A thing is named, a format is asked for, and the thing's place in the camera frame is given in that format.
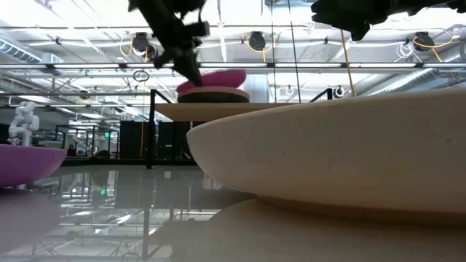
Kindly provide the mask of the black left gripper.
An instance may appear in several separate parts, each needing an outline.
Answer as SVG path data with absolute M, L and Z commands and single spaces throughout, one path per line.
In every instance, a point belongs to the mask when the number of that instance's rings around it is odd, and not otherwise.
M 183 21 L 170 12 L 140 10 L 164 51 L 154 60 L 155 68 L 162 68 L 171 62 L 173 69 L 185 76 L 197 87 L 202 86 L 199 63 L 195 47 L 201 45 L 200 37 L 191 36 Z

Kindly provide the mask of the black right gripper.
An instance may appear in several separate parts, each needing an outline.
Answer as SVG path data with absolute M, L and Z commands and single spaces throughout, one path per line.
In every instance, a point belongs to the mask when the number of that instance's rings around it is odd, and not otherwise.
M 410 8 L 411 0 L 317 0 L 311 6 L 314 22 L 348 31 L 353 41 L 363 39 L 372 25 Z

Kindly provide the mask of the pink plastic plate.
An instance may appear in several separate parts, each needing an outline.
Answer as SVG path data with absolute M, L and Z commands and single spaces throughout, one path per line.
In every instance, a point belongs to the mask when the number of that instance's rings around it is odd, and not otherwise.
M 230 87 L 238 88 L 246 79 L 246 71 L 242 69 L 229 69 L 215 71 L 201 75 L 200 86 L 195 85 L 191 81 L 184 82 L 176 88 L 177 93 L 182 93 L 194 88 L 200 87 Z

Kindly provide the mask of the dark grey plastic plate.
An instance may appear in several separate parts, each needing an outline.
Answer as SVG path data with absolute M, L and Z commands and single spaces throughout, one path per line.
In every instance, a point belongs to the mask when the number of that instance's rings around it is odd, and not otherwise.
M 179 103 L 248 103 L 249 98 L 226 92 L 200 92 L 185 94 L 178 98 Z

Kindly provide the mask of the cream plastic plate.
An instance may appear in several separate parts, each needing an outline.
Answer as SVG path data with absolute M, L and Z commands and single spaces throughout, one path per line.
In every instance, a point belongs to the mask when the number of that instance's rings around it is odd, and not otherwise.
M 255 111 L 202 124 L 187 140 L 208 177 L 260 197 L 466 215 L 466 90 Z

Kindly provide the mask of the magenta bowl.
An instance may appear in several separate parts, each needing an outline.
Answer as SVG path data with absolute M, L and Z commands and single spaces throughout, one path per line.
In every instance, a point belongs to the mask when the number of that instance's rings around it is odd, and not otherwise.
M 61 166 L 66 156 L 63 149 L 0 144 L 0 188 L 45 178 Z

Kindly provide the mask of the dark cabinets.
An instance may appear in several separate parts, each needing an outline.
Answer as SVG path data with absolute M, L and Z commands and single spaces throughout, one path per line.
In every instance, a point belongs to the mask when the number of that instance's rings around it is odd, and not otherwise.
M 149 149 L 148 122 L 123 121 L 120 124 L 120 158 L 145 159 Z M 157 160 L 192 159 L 186 139 L 191 122 L 154 123 L 152 157 Z

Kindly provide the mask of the wooden shelf with black frame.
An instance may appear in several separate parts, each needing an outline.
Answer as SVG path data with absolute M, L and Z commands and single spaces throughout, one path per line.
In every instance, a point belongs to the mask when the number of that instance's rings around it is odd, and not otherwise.
M 293 106 L 293 103 L 171 103 L 160 91 L 151 90 L 149 93 L 149 130 L 146 133 L 148 141 L 146 168 L 151 169 L 154 164 L 168 164 L 173 166 L 194 165 L 194 161 L 176 159 L 176 127 L 173 127 L 172 155 L 168 160 L 153 158 L 154 144 L 154 114 L 161 113 L 174 122 L 209 122 L 229 116 L 246 114 L 283 106 Z

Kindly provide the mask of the silver ventilation duct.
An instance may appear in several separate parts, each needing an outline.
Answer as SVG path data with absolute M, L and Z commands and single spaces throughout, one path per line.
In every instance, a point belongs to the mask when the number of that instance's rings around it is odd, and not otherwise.
M 428 60 L 418 63 L 414 71 L 394 76 L 375 87 L 370 88 L 362 96 L 383 95 L 401 92 L 437 79 L 448 69 L 466 68 L 466 41 L 439 54 L 441 62 Z
M 0 69 L 39 70 L 45 74 L 59 76 L 63 70 L 55 64 L 63 59 L 49 52 L 41 52 L 27 47 L 6 36 L 0 36 Z

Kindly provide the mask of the black cage frame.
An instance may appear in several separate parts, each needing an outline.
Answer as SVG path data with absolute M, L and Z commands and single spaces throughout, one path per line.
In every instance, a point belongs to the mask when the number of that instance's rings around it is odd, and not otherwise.
M 55 140 L 67 150 L 68 158 L 110 159 L 119 153 L 120 131 L 110 127 L 57 125 Z

